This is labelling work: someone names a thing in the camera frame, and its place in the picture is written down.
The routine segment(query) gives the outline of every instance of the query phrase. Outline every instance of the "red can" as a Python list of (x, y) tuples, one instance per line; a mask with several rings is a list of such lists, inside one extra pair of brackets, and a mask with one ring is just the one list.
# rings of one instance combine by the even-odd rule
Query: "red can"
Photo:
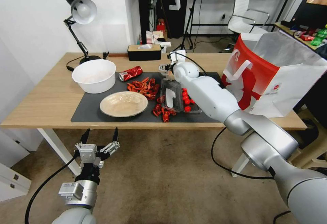
[(130, 80), (133, 77), (137, 77), (143, 73), (143, 70), (140, 66), (133, 67), (132, 69), (125, 70), (123, 72), (120, 72), (119, 79), (121, 81), (127, 81)]

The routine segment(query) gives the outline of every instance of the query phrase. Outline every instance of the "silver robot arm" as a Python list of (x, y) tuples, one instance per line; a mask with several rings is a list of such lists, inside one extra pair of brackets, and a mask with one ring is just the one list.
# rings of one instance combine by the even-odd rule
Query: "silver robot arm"
[(209, 117), (233, 133), (253, 131), (241, 144), (242, 151), (258, 168), (274, 177), (282, 199), (301, 224), (322, 224), (327, 220), (327, 177), (299, 169), (286, 160), (298, 147), (297, 141), (265, 116), (242, 111), (236, 98), (211, 77), (198, 77), (193, 63), (171, 53), (175, 80)]

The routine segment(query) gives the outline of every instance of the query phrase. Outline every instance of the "plastic tray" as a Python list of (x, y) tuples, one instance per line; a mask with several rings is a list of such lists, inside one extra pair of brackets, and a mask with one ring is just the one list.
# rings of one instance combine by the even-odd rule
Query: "plastic tray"
[[(184, 112), (184, 102), (183, 102), (183, 96), (182, 96), (182, 88), (180, 83), (176, 81), (170, 81), (168, 79), (162, 79), (161, 81), (161, 90), (160, 90), (160, 96), (167, 96), (166, 95), (166, 89), (170, 89), (173, 91), (176, 95), (175, 98), (173, 98), (173, 107), (168, 107), (166, 103), (166, 99), (162, 100), (162, 107), (166, 109), (173, 109), (176, 112)], [(191, 107), (191, 111), (189, 113), (201, 113), (202, 110), (200, 107), (198, 107), (197, 104), (189, 104)]]

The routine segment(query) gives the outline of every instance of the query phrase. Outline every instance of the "monitor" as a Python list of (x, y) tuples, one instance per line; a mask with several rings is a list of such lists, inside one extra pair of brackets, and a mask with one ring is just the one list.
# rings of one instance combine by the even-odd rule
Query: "monitor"
[(327, 24), (327, 0), (302, 0), (292, 22), (312, 28), (324, 28)]

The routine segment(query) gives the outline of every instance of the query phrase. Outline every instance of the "white chair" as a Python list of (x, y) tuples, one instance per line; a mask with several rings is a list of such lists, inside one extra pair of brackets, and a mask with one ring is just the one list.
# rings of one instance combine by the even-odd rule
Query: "white chair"
[[(266, 30), (262, 29), (267, 23), (270, 15), (267, 12), (249, 9), (250, 0), (235, 0), (233, 15), (228, 21), (228, 29), (236, 33), (253, 33), (253, 34), (264, 34), (267, 33)], [(252, 18), (245, 17), (247, 11), (256, 11), (267, 15), (267, 20), (262, 27), (255, 26), (255, 20)], [(244, 19), (253, 21), (253, 25), (247, 24), (244, 22)]]

